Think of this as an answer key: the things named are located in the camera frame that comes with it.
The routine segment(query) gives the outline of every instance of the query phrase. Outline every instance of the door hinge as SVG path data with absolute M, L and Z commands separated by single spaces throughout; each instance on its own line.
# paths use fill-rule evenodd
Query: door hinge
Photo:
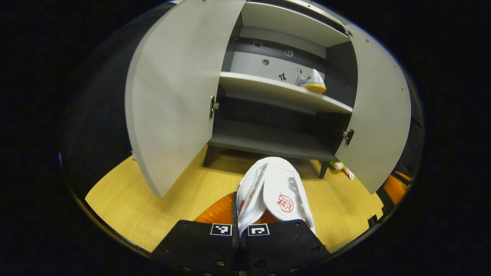
M 343 131 L 342 136 L 346 140 L 345 143 L 347 145 L 350 144 L 351 139 L 353 138 L 353 134 L 355 134 L 355 131 L 353 129 L 351 129 L 350 131 Z
M 220 107 L 219 103 L 215 102 L 215 97 L 212 96 L 211 102 L 210 102 L 210 119 L 213 118 L 213 113 L 215 110 L 218 110 Z

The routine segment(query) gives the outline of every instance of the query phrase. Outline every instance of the sticker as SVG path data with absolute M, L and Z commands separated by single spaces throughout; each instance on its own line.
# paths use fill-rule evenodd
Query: sticker
M 248 236 L 264 236 L 269 234 L 270 230 L 267 224 L 253 224 L 247 227 Z
M 281 75 L 278 75 L 279 79 L 281 81 L 286 81 L 286 76 L 285 76 L 285 73 L 281 74 Z
M 212 231 L 210 235 L 218 236 L 232 236 L 232 225 L 231 224 L 212 224 Z
M 293 200 L 286 195 L 280 194 L 277 204 L 281 207 L 281 210 L 285 213 L 293 211 Z

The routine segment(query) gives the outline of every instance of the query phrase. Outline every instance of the wooden floor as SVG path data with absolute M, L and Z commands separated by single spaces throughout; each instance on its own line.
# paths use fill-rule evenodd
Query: wooden floor
M 85 200 L 114 230 L 134 244 L 153 251 L 178 220 L 194 220 L 223 196 L 233 192 L 247 170 L 262 156 L 224 151 L 207 168 L 206 146 L 163 198 L 147 187 L 138 164 L 129 157 L 102 178 Z M 336 251 L 368 229 L 367 220 L 382 216 L 382 202 L 357 178 L 328 169 L 319 179 L 316 160 L 289 160 L 307 193 L 317 236 Z

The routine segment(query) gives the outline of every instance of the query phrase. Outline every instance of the toy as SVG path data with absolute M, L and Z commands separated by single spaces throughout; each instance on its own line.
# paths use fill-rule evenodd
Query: toy
M 342 170 L 351 180 L 355 178 L 355 175 L 342 162 L 331 161 L 329 162 L 329 166 L 335 168 L 336 170 Z

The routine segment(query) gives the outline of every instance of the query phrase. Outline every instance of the black background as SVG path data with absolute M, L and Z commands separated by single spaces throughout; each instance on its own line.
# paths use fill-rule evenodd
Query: black background
M 55 152 L 56 127 L 70 91 L 68 75 L 113 31 L 160 1 L 9 1 L 2 9 L 5 230 L 2 270 L 59 274 L 164 274 L 164 268 L 98 230 L 70 197 Z M 479 30 L 485 4 L 332 1 L 328 6 L 378 38 L 419 86 L 426 120 L 421 173 L 397 213 L 335 260 L 326 273 L 482 273 L 489 222 L 486 170 L 468 155 L 485 144 L 486 119 L 476 112 L 486 56 Z M 456 181 L 458 176 L 464 179 Z

